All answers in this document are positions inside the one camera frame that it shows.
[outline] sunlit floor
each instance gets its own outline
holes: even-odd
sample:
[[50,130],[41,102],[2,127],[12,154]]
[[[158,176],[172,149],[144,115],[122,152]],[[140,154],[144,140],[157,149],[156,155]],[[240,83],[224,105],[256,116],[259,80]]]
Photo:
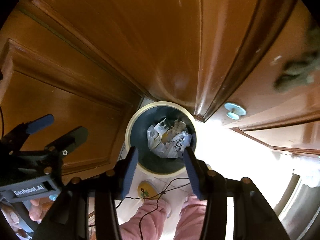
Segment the sunlit floor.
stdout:
[[[143,105],[146,103],[151,103],[151,101],[145,100]],[[280,155],[273,154],[269,148],[262,144],[225,129],[216,122],[196,122],[196,132],[195,154],[197,159],[205,161],[225,178],[236,180],[240,180],[242,177],[251,178],[271,207],[276,206],[292,176],[292,169],[286,165],[286,161],[280,158]],[[125,157],[125,153],[126,149],[124,149],[122,157]],[[183,173],[178,177],[185,178],[188,175]],[[137,187],[142,180],[149,180],[159,191],[162,191],[175,178],[177,177],[156,179],[136,169],[129,196],[138,196]],[[171,184],[172,186],[169,186],[169,189],[188,182],[188,179],[178,179]],[[189,192],[191,192],[191,187],[188,185],[181,189],[172,190],[163,196],[171,204],[172,215],[164,224],[161,240],[173,239],[182,204]],[[117,209],[119,224],[128,221],[141,205],[140,200],[125,199]],[[230,198],[228,200],[226,234],[228,240],[233,238],[232,208],[232,198]]]

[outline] pant leg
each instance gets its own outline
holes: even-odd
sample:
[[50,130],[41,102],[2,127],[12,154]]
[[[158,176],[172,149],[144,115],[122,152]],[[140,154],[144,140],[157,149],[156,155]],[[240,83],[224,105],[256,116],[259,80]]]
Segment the pant leg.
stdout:
[[[128,222],[119,226],[123,240],[141,239],[139,221],[144,214],[156,209],[156,202],[157,200],[146,200]],[[158,209],[142,219],[141,230],[144,240],[159,240],[170,210],[170,205],[163,199],[159,199]]]
[[182,206],[173,240],[199,240],[206,207],[206,200],[198,200],[195,195],[189,196]]

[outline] blue rubber fingertip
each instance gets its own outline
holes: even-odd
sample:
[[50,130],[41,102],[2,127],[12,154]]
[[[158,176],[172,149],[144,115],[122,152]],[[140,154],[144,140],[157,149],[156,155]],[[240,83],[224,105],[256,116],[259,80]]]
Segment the blue rubber fingertip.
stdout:
[[34,134],[44,128],[46,128],[49,125],[52,125],[54,122],[54,117],[52,114],[47,114],[31,123],[28,124],[28,128],[26,130],[26,133],[31,135]]
[[187,150],[184,150],[184,152],[183,152],[183,161],[184,161],[184,165],[186,166],[186,170],[187,170],[187,173],[189,176],[189,180],[190,180],[193,194],[195,194],[198,197],[198,199],[200,199],[202,194],[200,191],[199,177],[196,173],[195,168],[193,167],[193,164],[190,160],[190,157],[189,157]]
[[122,199],[124,199],[129,193],[132,179],[134,176],[134,172],[135,172],[137,164],[138,164],[138,157],[139,157],[139,152],[138,152],[138,149],[136,148],[133,152],[132,159],[128,165],[127,172],[124,176],[123,188],[122,188],[122,192],[121,192]]

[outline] yellow slipper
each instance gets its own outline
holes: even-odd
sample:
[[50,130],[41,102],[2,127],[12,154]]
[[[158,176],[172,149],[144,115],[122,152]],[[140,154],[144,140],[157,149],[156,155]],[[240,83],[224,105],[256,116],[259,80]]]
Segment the yellow slipper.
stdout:
[[143,197],[145,199],[158,199],[159,192],[156,187],[152,185],[149,181],[142,181],[138,186],[138,196]]

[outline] trash can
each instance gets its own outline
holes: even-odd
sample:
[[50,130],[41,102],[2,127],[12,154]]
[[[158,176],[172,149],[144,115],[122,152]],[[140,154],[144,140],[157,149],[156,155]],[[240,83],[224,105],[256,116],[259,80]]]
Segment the trash can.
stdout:
[[135,146],[139,150],[138,168],[145,174],[156,178],[170,178],[183,173],[186,168],[181,158],[160,158],[148,148],[147,130],[164,118],[179,119],[186,124],[188,133],[192,135],[190,146],[196,150],[195,119],[182,106],[171,102],[155,102],[139,109],[129,121],[125,133],[127,150]]

